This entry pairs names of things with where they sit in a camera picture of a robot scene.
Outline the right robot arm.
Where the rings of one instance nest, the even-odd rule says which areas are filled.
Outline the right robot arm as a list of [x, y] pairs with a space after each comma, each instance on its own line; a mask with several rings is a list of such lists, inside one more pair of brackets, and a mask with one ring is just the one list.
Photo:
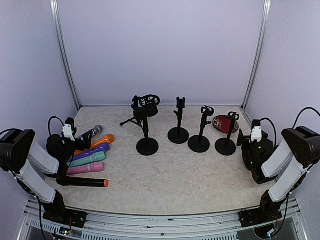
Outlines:
[[320, 135], [305, 127], [294, 125], [281, 132], [282, 141], [276, 144], [262, 130], [261, 120], [251, 123], [250, 135], [240, 130], [237, 146], [253, 180], [261, 185], [276, 180], [261, 197], [258, 208], [241, 210], [241, 226], [250, 227], [282, 217], [280, 208], [298, 188], [310, 169], [320, 161]]

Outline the pink toy microphone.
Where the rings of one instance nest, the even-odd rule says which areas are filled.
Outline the pink toy microphone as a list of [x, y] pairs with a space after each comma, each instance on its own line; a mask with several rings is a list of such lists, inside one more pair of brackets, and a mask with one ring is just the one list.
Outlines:
[[85, 173], [98, 173], [102, 172], [105, 169], [105, 165], [102, 162], [93, 162], [90, 164], [71, 167], [67, 171], [67, 175], [77, 175]]

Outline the silver glitter microphone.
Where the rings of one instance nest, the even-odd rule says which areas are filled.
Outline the silver glitter microphone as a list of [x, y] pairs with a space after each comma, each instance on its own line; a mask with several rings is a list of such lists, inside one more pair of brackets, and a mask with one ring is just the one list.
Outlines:
[[103, 133], [103, 131], [104, 131], [104, 128], [102, 125], [96, 125], [94, 128], [88, 130], [87, 132], [78, 136], [77, 138], [81, 140], [90, 139], [97, 135], [100, 135], [101, 133]]

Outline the orange toy microphone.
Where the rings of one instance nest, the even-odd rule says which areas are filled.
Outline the orange toy microphone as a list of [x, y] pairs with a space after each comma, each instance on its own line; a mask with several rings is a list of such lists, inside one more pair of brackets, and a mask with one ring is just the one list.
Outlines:
[[90, 146], [89, 149], [85, 149], [85, 150], [83, 150], [83, 151], [76, 150], [76, 151], [75, 151], [75, 155], [79, 155], [79, 154], [84, 153], [84, 152], [86, 152], [86, 151], [88, 151], [88, 150], [91, 150], [91, 149], [99, 146], [100, 144], [104, 144], [104, 143], [111, 144], [111, 143], [113, 143], [114, 141], [115, 141], [115, 136], [114, 136], [113, 134], [107, 134], [107, 135], [105, 135], [104, 137], [102, 137], [101, 139], [94, 141], [94, 142], [91, 144], [91, 146]]

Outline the black wireless microphone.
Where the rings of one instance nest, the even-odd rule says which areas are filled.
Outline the black wireless microphone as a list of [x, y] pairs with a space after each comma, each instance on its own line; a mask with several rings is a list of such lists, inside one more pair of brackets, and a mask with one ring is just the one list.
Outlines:
[[56, 182], [61, 186], [94, 187], [94, 188], [109, 187], [109, 181], [107, 179], [65, 177], [65, 178], [58, 178]]

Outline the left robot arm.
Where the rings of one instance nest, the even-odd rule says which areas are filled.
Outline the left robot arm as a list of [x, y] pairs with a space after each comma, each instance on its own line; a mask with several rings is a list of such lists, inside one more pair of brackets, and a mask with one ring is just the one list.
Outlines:
[[62, 194], [48, 185], [40, 176], [56, 179], [66, 186], [83, 187], [86, 179], [67, 176], [68, 161], [77, 150], [91, 147], [93, 133], [76, 138], [77, 129], [70, 122], [63, 126], [62, 135], [53, 134], [47, 139], [44, 149], [35, 139], [32, 129], [9, 128], [0, 133], [0, 167], [11, 173], [18, 184], [38, 199], [44, 219], [83, 228], [87, 213], [65, 206]]

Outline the black tripod microphone stand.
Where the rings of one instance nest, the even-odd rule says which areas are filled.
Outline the black tripod microphone stand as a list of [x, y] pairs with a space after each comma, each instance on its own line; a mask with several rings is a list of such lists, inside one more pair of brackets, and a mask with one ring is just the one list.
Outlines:
[[133, 109], [133, 117], [121, 122], [119, 125], [123, 126], [126, 123], [131, 122], [142, 128], [142, 122], [144, 119], [154, 117], [159, 113], [158, 105], [160, 102], [160, 98], [153, 94], [134, 96], [131, 105], [131, 108]]

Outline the purple toy microphone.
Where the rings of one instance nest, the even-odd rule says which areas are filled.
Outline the purple toy microphone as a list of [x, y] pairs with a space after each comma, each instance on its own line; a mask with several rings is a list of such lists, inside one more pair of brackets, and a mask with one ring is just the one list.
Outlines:
[[74, 156], [73, 160], [79, 160], [79, 159], [82, 159], [82, 158], [85, 158], [85, 157], [88, 157], [88, 156], [91, 156], [95, 153], [105, 153], [107, 151], [110, 150], [110, 145], [108, 143], [102, 143], [100, 145], [98, 145], [97, 147], [94, 147], [90, 150], [87, 150], [85, 152], [82, 152], [80, 154], [77, 154]]

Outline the mint green toy microphone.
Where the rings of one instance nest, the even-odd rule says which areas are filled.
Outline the mint green toy microphone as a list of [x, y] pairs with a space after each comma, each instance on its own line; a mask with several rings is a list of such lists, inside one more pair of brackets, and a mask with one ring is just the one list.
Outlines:
[[77, 160], [72, 160], [71, 162], [67, 163], [67, 165], [70, 168], [73, 167], [79, 167], [79, 166], [83, 166], [83, 165], [88, 165], [91, 163], [95, 163], [95, 162], [101, 162], [103, 160], [106, 159], [106, 154], [103, 151], [100, 152], [96, 152], [90, 156], [86, 156]]

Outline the short black microphone stand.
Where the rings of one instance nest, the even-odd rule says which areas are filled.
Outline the short black microphone stand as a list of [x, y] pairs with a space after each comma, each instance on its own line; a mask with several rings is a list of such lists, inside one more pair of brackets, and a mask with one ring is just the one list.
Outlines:
[[231, 156], [236, 152], [236, 144], [231, 140], [231, 135], [236, 121], [240, 118], [240, 115], [236, 112], [229, 112], [227, 116], [230, 120], [227, 137], [220, 138], [215, 142], [216, 151], [223, 156]]

